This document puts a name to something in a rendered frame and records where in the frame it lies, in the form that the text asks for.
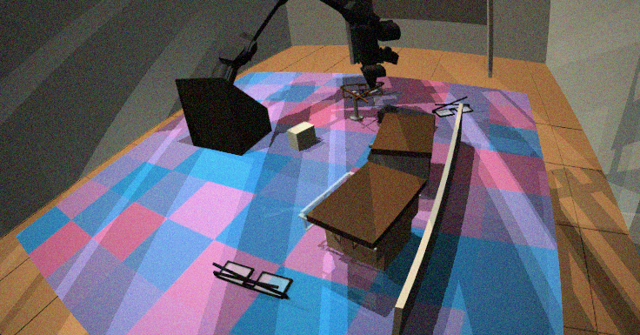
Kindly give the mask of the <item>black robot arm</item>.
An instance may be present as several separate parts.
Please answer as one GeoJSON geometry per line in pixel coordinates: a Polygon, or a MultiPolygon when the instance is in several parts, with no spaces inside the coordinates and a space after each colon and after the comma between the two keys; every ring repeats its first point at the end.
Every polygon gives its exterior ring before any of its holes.
{"type": "MultiPolygon", "coordinates": [[[[254,17],[243,34],[236,37],[232,43],[218,51],[219,62],[215,64],[210,77],[223,77],[234,84],[237,71],[241,65],[251,61],[257,51],[257,38],[266,24],[271,20],[279,6],[288,0],[266,0],[262,9],[254,17]]],[[[349,0],[321,0],[334,10],[341,13],[343,18],[352,26],[350,30],[357,31],[359,44],[372,45],[379,41],[399,40],[401,31],[393,20],[379,21],[381,17],[369,10],[365,5],[349,0]],[[368,19],[370,24],[367,24],[368,19]]],[[[399,55],[391,51],[390,47],[379,48],[379,63],[397,64],[399,55]]]]}

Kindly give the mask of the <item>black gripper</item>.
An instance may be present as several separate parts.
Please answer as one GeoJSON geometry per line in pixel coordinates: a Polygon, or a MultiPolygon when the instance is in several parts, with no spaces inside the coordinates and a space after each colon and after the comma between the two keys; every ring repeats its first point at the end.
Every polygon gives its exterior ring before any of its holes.
{"type": "Polygon", "coordinates": [[[379,64],[379,47],[377,44],[363,45],[359,44],[360,54],[357,55],[357,62],[362,64],[360,67],[370,89],[376,86],[378,77],[386,76],[386,69],[379,64]]]}

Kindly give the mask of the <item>beige cube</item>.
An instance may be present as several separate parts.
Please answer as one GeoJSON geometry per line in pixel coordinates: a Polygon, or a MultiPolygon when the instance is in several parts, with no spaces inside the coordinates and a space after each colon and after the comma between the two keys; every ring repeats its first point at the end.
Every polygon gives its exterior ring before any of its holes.
{"type": "Polygon", "coordinates": [[[290,147],[297,151],[301,151],[317,141],[314,124],[307,122],[289,128],[287,135],[290,147]]]}

